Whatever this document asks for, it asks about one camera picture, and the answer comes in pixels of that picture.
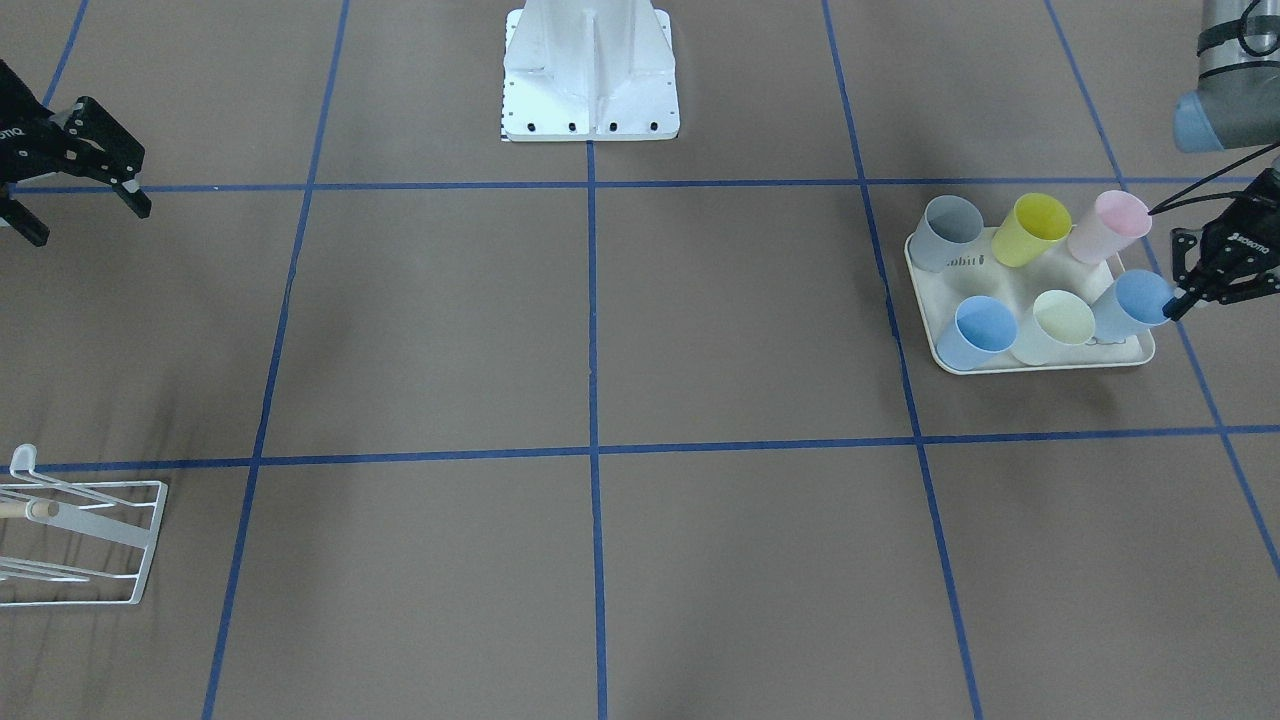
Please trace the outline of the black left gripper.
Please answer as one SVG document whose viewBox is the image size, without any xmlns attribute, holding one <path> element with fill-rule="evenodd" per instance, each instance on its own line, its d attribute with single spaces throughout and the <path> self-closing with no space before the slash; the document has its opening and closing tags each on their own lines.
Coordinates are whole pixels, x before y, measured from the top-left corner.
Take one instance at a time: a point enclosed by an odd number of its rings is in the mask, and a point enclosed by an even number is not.
<svg viewBox="0 0 1280 720">
<path fill-rule="evenodd" d="M 1175 286 L 1164 305 L 1170 322 L 1215 301 L 1245 301 L 1277 293 L 1277 169 L 1263 170 L 1203 228 L 1198 288 Z"/>
</svg>

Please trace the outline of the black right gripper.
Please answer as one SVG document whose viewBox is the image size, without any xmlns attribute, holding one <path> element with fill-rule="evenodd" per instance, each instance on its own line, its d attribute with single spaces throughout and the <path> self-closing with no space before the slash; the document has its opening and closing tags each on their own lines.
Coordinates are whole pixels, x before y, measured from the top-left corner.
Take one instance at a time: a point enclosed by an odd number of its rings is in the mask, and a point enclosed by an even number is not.
<svg viewBox="0 0 1280 720">
<path fill-rule="evenodd" d="M 68 111 L 51 111 L 6 63 L 1 64 L 1 150 L 4 182 L 52 173 L 91 178 L 111 186 L 140 219 L 151 217 L 152 201 L 138 182 L 145 146 L 93 97 L 78 97 Z M 49 241 L 49 228 L 8 193 L 1 196 L 1 220 L 35 247 Z"/>
</svg>

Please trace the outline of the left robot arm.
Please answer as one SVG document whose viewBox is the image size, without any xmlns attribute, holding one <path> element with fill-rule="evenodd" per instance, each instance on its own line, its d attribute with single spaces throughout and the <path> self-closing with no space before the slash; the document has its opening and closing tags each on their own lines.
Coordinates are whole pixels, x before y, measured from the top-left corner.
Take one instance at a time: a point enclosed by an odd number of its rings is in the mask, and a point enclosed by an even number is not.
<svg viewBox="0 0 1280 720">
<path fill-rule="evenodd" d="M 1179 97 L 1172 136 L 1183 152 L 1277 149 L 1279 10 L 1275 1 L 1207 1 L 1196 54 L 1199 78 Z M 1199 229 L 1170 233 L 1180 296 L 1164 313 L 1180 320 L 1197 304 L 1238 304 L 1277 292 L 1277 164 L 1243 191 L 1220 193 L 1229 205 Z"/>
</svg>

